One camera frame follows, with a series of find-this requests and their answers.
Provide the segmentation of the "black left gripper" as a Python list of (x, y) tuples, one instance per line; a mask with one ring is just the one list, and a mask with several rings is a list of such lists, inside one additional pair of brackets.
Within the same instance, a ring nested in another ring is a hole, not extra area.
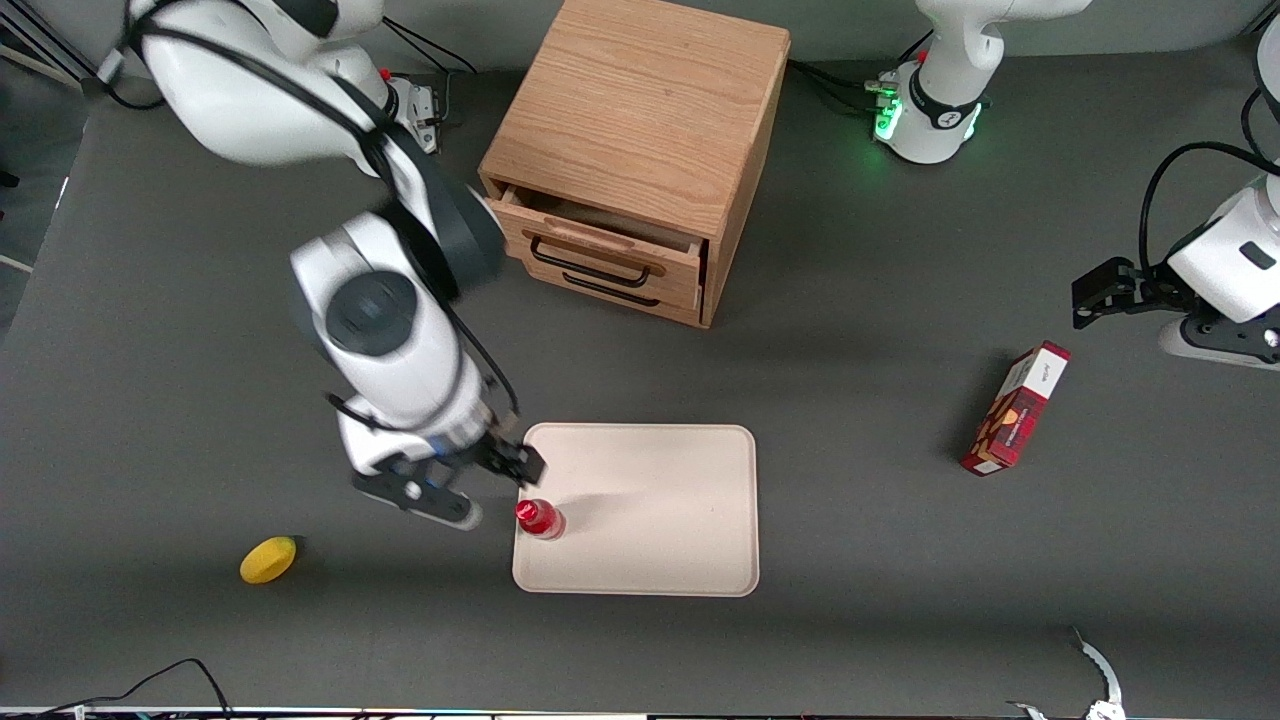
[(1083, 331), (1117, 314), (1192, 313), (1193, 290), (1167, 263), (1110, 258), (1071, 283), (1071, 304), (1073, 329)]

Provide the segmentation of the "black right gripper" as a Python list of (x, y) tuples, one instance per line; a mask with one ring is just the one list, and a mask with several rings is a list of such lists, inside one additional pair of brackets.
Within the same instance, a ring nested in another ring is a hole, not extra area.
[(385, 460), (385, 471), (421, 487), (449, 489), (467, 468), (481, 468), (498, 475), (515, 475), (517, 484), (539, 486), (547, 464), (539, 452), (499, 436), (484, 436), (476, 443), (434, 457), (410, 459), (396, 454)]

